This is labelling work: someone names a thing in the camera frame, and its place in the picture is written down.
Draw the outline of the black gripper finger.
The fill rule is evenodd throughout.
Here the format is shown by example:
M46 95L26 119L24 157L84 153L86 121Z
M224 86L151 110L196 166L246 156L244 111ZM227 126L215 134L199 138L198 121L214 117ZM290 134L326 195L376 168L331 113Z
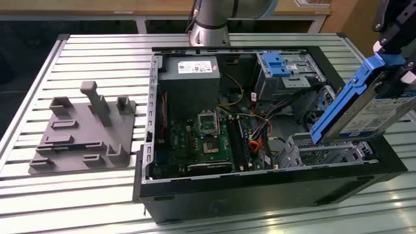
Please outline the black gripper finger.
M416 2L414 0L380 1L374 31L379 32L374 51L383 54L400 54L402 48L416 38Z
M416 84L416 58L408 57L403 65L394 65L384 72L386 79L375 88L379 98L399 98L410 85Z

